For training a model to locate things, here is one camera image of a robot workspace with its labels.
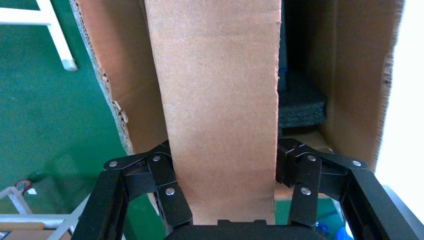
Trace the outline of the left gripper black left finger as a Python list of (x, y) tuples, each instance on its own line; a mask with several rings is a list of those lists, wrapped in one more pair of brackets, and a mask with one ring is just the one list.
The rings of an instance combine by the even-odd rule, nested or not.
[(73, 232), (73, 240), (120, 240), (130, 202), (153, 194), (167, 240), (185, 240), (193, 214), (173, 168), (167, 142), (107, 161)]

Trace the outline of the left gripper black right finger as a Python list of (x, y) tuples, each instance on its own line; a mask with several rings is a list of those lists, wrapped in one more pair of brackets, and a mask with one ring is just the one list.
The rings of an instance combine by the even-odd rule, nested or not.
[(319, 194), (339, 202), (356, 240), (421, 240), (365, 162), (324, 153), (294, 138), (277, 144), (275, 179), (293, 189), (288, 224), (315, 231)]

